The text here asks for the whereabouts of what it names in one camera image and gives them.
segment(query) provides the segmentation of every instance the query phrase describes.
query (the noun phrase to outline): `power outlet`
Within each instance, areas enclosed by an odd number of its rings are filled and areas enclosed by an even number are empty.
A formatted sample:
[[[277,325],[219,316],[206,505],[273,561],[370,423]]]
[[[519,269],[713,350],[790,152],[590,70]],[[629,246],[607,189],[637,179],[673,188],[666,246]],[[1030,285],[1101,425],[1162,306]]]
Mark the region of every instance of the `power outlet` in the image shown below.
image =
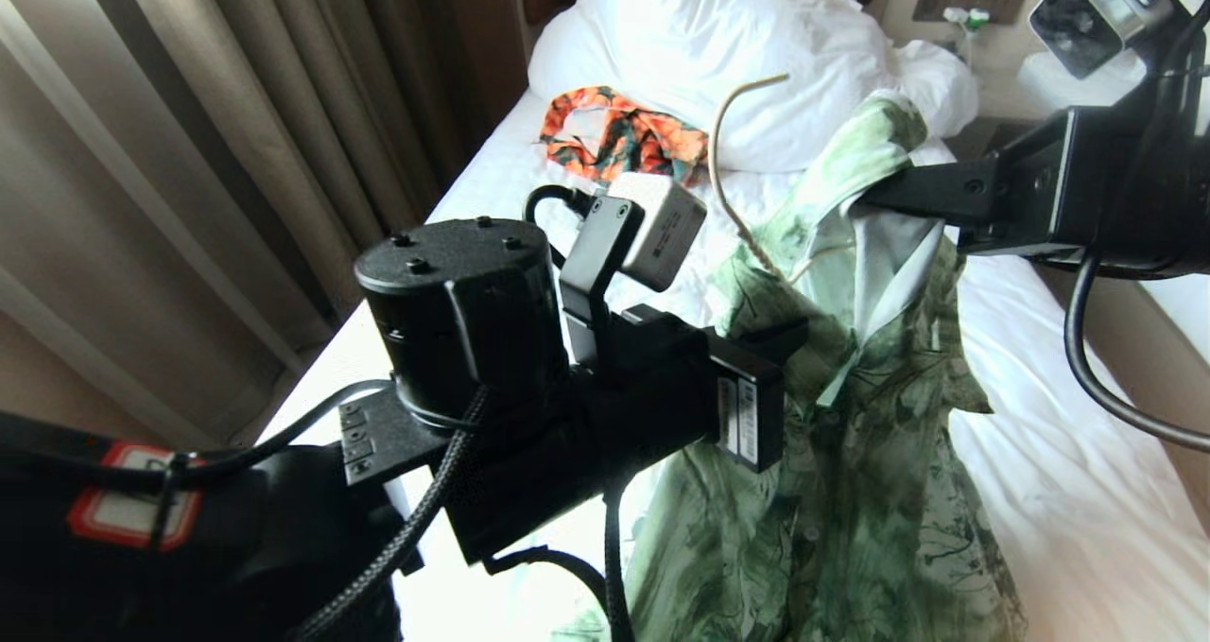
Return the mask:
[[[958,8],[983,8],[991,13],[990,23],[995,25],[1013,25],[1020,18],[1021,6],[1025,0],[917,0],[916,12],[911,19],[921,23],[944,23],[945,10],[950,6]]]

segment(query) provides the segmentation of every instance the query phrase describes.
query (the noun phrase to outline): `bed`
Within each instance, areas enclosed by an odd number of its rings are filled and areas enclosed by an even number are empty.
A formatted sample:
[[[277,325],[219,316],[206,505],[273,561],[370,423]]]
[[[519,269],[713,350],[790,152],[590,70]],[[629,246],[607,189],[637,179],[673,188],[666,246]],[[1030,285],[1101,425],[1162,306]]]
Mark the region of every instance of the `bed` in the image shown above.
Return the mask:
[[[559,29],[555,25],[554,34]],[[565,44],[547,46],[563,60],[576,57]],[[531,68],[532,89],[541,89],[543,81],[554,86],[541,42],[538,47],[535,66],[548,71]],[[476,215],[517,219],[534,186],[589,187],[587,180],[549,163],[544,146],[535,143],[549,97],[532,89],[450,187],[431,221]],[[633,93],[651,97],[649,91]],[[692,111],[692,105],[686,109]],[[952,156],[930,143],[916,160],[937,163]],[[722,178],[733,206],[760,224],[799,173],[741,168],[724,172]],[[713,322],[704,279],[736,241],[713,196],[701,195],[709,215],[676,283],[656,294],[632,280],[615,280],[607,297],[615,310],[647,302],[688,323]],[[576,227],[571,216],[540,208],[538,221],[561,249],[571,245]],[[953,412],[950,430],[1015,578],[1030,638],[1205,640],[1210,542],[1157,440],[1113,421],[1076,384],[1062,353],[1062,310],[1030,264],[1015,258],[969,260],[960,283],[960,314],[972,370],[995,415]],[[1094,365],[1111,383],[1096,359]],[[282,405],[265,436],[342,384],[388,371],[363,305]],[[329,417],[299,443],[325,444],[338,435],[338,423]],[[623,526],[633,526],[645,511],[657,475],[652,469],[632,482]],[[427,481],[424,470],[407,475],[409,498],[419,499]],[[603,526],[604,507],[592,501],[523,544],[548,544],[600,568]],[[407,640],[548,638],[549,630],[594,606],[592,595],[561,569],[523,567],[492,578],[479,567],[467,568],[444,516],[428,530],[421,551],[425,569],[394,582]]]

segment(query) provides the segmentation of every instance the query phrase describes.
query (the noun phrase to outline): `curtain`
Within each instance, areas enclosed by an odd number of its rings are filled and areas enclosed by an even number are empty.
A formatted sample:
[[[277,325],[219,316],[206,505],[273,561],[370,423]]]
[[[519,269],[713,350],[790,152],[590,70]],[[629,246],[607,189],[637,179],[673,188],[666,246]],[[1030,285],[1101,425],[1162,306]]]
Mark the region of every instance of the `curtain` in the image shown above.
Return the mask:
[[[0,311],[162,443],[224,444],[485,137],[449,10],[0,0]]]

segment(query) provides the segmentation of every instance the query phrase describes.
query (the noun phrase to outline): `orange floral fabric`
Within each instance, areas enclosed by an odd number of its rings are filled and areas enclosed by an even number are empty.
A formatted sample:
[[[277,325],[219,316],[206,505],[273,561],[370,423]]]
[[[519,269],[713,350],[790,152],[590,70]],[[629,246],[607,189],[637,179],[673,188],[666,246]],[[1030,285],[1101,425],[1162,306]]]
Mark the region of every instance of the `orange floral fabric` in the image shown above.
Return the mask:
[[[580,138],[560,138],[576,110],[605,109],[597,155]],[[551,102],[540,140],[549,160],[589,180],[609,185],[622,172],[669,174],[681,185],[705,167],[708,135],[667,112],[639,108],[607,86],[569,91]]]

